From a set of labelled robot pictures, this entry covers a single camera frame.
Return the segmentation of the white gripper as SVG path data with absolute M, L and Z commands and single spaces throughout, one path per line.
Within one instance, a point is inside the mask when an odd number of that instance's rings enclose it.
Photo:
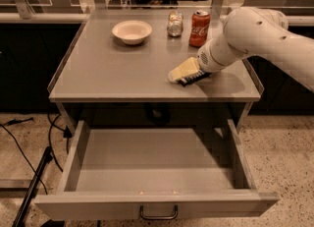
M 171 83 L 191 83 L 202 71 L 213 74 L 227 68 L 245 54 L 228 45 L 223 35 L 210 39 L 197 52 L 197 59 L 189 57 L 168 74 Z

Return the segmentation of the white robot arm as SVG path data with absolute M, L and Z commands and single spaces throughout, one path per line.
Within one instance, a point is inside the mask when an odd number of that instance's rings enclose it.
M 288 31 L 283 13 L 255 7 L 232 10 L 197 55 L 183 61 L 168 78 L 191 85 L 251 56 L 270 61 L 314 91 L 314 39 Z

